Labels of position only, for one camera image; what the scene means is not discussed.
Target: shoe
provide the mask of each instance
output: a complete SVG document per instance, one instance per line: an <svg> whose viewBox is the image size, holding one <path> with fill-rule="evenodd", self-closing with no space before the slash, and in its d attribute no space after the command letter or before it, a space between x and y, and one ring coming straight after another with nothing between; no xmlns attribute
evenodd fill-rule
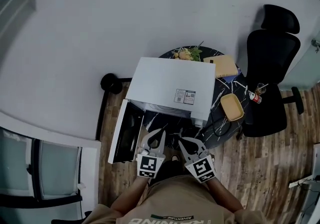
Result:
<svg viewBox="0 0 320 224"><path fill-rule="evenodd" d="M177 154L174 154L174 155L171 157L171 161L178 161L178 162L180 162L180 157L179 157Z"/></svg>

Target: bottle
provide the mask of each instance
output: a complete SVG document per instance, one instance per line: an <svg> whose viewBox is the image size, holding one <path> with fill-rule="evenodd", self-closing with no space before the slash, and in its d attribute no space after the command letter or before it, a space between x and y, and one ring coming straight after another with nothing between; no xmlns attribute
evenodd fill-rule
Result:
<svg viewBox="0 0 320 224"><path fill-rule="evenodd" d="M252 101L254 101L255 103L258 103L258 104L261 103L262 98L259 95L255 94L255 93L253 93L252 91L249 91L249 90L248 90L248 93L249 93L250 100L252 100Z"/></svg>

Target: round black marble table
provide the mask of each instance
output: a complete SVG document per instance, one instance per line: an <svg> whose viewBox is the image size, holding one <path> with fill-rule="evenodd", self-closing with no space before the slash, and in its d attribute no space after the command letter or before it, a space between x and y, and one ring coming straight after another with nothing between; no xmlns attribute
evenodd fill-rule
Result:
<svg viewBox="0 0 320 224"><path fill-rule="evenodd" d="M192 46L184 46L185 48L194 48ZM223 55L223 53L200 46L200 59L203 62L204 58ZM160 56L160 58L173 59L174 53L179 48L168 51ZM212 112L214 119L214 129L212 126L212 117L209 116L206 128L195 127L190 119L171 116L162 113L147 111L143 118L143 125L148 132L152 132L158 128L165 127L166 138L165 145L174 150L180 150L178 141L181 137L192 137L201 140L207 149L217 147L232 137L239 129L246 116L246 110L249 105L249 95L247 90L247 83L244 75L239 74L231 83L227 83L223 78L216 78L214 83ZM235 94L239 99L244 110L244 117L233 122L229 122L226 118L225 112L220 104L220 98L227 94Z"/></svg>

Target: yellow tray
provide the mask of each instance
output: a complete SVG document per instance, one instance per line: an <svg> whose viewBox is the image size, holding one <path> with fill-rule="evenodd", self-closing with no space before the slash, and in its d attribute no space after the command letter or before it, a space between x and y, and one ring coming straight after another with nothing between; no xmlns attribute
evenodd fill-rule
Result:
<svg viewBox="0 0 320 224"><path fill-rule="evenodd" d="M237 96L233 93L224 95L220 99L222 108L225 112L226 118L232 122L244 116L244 109Z"/></svg>

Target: black office chair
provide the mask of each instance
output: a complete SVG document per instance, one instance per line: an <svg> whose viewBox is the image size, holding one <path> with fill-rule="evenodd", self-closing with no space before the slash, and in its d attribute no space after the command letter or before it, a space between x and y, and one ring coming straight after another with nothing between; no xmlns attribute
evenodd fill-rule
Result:
<svg viewBox="0 0 320 224"><path fill-rule="evenodd" d="M85 219L90 215L92 211L86 211L84 213L85 218L78 220L62 220L62 219L53 219L51 220L51 224L81 224L85 221Z"/></svg>
<svg viewBox="0 0 320 224"><path fill-rule="evenodd" d="M247 137L263 137L284 130L287 116L284 104L296 103L299 114L304 105L298 88L293 87L293 96L282 98L278 84L300 48L300 41L291 33L298 33L300 26L296 16L289 10L267 4L265 18L260 30L253 31L247 39L248 90L254 92L258 83L268 84L261 95L260 104L250 102L251 114L244 120L242 133Z"/></svg>

